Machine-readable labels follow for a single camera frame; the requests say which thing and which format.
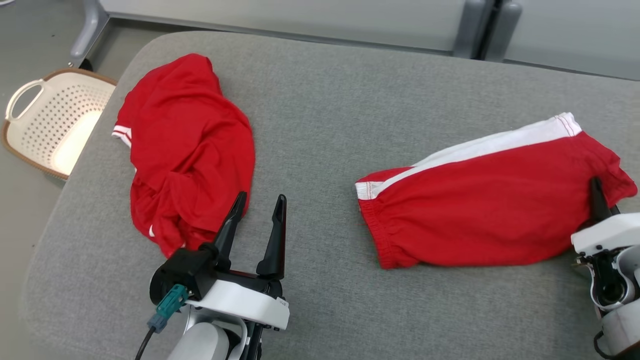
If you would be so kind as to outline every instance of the black cable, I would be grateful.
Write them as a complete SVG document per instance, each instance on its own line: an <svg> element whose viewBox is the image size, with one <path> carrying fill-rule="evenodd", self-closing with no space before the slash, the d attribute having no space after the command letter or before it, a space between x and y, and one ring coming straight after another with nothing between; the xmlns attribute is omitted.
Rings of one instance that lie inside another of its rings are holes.
<svg viewBox="0 0 640 360"><path fill-rule="evenodd" d="M156 327L151 326L149 328L149 332L145 336L145 339L142 340L142 344L140 344L140 348L138 349L138 355L136 355L136 360L142 359L142 353L145 351L145 348L147 347L147 343L149 342L149 339L151 338L151 335L154 334L154 332L156 332Z"/></svg>
<svg viewBox="0 0 640 360"><path fill-rule="evenodd" d="M614 358L613 356L605 354L604 351L600 350L600 347L598 346L598 340L603 335L604 333L602 332L602 330L600 330L598 334L596 334L596 336L593 337L593 347L596 349L596 352L598 353L598 355L602 356L604 359L613 359Z"/></svg>

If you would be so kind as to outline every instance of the perforated basket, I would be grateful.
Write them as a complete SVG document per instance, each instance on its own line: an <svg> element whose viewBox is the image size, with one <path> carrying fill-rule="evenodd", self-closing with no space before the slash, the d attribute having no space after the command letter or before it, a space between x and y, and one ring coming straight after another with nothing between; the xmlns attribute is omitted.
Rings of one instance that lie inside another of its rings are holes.
<svg viewBox="0 0 640 360"><path fill-rule="evenodd" d="M80 69L64 69L25 84L9 100L3 145L20 159L67 179L113 93L116 81ZM17 117L20 96L40 92Z"/></svg>

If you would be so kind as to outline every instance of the gray floor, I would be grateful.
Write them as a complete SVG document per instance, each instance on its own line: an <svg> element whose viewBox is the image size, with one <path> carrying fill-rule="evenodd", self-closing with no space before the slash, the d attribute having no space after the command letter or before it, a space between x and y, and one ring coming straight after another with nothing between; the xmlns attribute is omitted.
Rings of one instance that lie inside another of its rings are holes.
<svg viewBox="0 0 640 360"><path fill-rule="evenodd" d="M17 0L0 7L0 109L24 83L66 66L83 21L81 0ZM178 30L110 22L90 59L96 72L118 79L146 43ZM62 186L0 149L0 359L50 359L29 348L17 309L33 247Z"/></svg>

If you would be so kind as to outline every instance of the teal connector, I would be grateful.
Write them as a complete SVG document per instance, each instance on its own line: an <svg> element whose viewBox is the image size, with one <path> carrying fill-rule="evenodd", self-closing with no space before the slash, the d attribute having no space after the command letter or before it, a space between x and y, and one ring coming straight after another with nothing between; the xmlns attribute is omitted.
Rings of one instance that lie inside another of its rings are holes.
<svg viewBox="0 0 640 360"><path fill-rule="evenodd" d="M173 285L160 304L156 306L156 313L147 321L149 329L152 329L156 334L162 332L171 315L178 311L188 298L187 288L183 285Z"/></svg>
<svg viewBox="0 0 640 360"><path fill-rule="evenodd" d="M189 298L187 288L183 285L173 285L156 307L156 313L169 320L171 315L178 311Z"/></svg>

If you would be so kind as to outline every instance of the gray table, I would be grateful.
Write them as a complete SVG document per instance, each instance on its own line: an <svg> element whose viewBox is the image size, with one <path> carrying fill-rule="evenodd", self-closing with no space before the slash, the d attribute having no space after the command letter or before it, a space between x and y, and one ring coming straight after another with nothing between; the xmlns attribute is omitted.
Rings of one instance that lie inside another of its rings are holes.
<svg viewBox="0 0 640 360"><path fill-rule="evenodd" d="M166 35L116 88L65 186L31 264L22 315L35 343L68 359L132 359L163 262L129 215L129 150L110 137L127 92L186 53L211 58L250 119L252 202L232 261L252 271L273 204L289 198L285 332L264 359L598 359L588 281L572 254L531 266L385 271L354 182L456 143L571 111L640 178L640 86L545 69L231 33ZM623 211L640 211L627 200ZM151 339L163 359L184 319Z"/></svg>

